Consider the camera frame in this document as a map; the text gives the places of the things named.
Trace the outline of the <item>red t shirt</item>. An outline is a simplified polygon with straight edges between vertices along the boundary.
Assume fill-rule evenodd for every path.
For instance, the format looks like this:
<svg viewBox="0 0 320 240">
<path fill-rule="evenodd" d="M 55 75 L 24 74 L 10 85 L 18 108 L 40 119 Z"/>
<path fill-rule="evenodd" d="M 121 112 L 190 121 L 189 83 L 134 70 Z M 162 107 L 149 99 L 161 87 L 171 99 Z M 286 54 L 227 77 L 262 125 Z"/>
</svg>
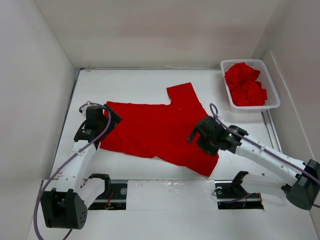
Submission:
<svg viewBox="0 0 320 240">
<path fill-rule="evenodd" d="M 158 157 L 209 177 L 219 156 L 211 156 L 188 141 L 196 123 L 207 113 L 190 82 L 166 90 L 171 100 L 168 105 L 107 102 L 122 120 L 100 148 L 142 158 Z"/>
</svg>

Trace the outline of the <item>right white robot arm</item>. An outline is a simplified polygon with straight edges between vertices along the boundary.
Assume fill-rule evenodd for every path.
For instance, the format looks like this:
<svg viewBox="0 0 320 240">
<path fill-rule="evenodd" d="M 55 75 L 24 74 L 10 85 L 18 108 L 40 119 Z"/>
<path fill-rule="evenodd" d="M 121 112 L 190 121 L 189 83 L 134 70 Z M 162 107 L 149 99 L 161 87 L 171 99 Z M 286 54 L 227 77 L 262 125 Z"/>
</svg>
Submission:
<svg viewBox="0 0 320 240">
<path fill-rule="evenodd" d="M 284 180 L 281 187 L 287 200 L 294 206 L 311 210 L 320 192 L 320 164 L 289 157 L 276 151 L 235 125 L 226 126 L 217 117 L 202 118 L 191 132 L 188 142 L 199 135 L 196 144 L 207 154 L 228 151 L 249 159 Z"/>
</svg>

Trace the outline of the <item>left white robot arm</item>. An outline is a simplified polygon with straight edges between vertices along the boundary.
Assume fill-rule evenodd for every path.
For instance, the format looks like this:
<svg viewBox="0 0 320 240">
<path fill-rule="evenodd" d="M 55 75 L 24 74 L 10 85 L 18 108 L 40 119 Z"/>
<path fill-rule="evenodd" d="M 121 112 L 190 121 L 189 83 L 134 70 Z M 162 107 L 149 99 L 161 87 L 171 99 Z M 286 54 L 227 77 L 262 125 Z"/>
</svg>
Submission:
<svg viewBox="0 0 320 240">
<path fill-rule="evenodd" d="M 58 169 L 59 178 L 46 186 L 40 204 L 47 228 L 80 230 L 89 207 L 97 197 L 111 193 L 111 179 L 106 173 L 90 173 L 89 163 L 100 144 L 122 118 L 107 104 L 87 102 L 79 108 L 85 120 L 73 138 L 70 158 Z"/>
</svg>

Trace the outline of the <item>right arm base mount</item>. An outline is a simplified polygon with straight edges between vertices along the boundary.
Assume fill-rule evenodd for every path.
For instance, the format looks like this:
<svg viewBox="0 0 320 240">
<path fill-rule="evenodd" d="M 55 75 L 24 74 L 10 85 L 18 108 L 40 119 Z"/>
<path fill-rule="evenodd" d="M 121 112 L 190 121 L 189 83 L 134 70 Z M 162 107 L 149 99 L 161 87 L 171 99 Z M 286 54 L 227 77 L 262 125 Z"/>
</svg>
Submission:
<svg viewBox="0 0 320 240">
<path fill-rule="evenodd" d="M 212 196 L 217 199 L 219 210 L 263 210 L 260 193 L 247 192 L 242 184 L 249 173 L 240 171 L 232 180 L 215 180 Z"/>
</svg>

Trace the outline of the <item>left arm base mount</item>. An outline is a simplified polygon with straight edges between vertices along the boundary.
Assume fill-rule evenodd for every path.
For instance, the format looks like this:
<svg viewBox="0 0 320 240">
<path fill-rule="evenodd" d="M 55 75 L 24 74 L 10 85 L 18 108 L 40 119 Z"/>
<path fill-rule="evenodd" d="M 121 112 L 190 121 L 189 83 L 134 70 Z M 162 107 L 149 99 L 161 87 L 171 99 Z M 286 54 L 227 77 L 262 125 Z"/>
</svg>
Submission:
<svg viewBox="0 0 320 240">
<path fill-rule="evenodd" d="M 110 210 L 122 211 L 127 207 L 127 193 L 128 181 L 127 180 L 112 180 L 109 193 L 102 193 L 99 195 L 89 210 Z"/>
</svg>

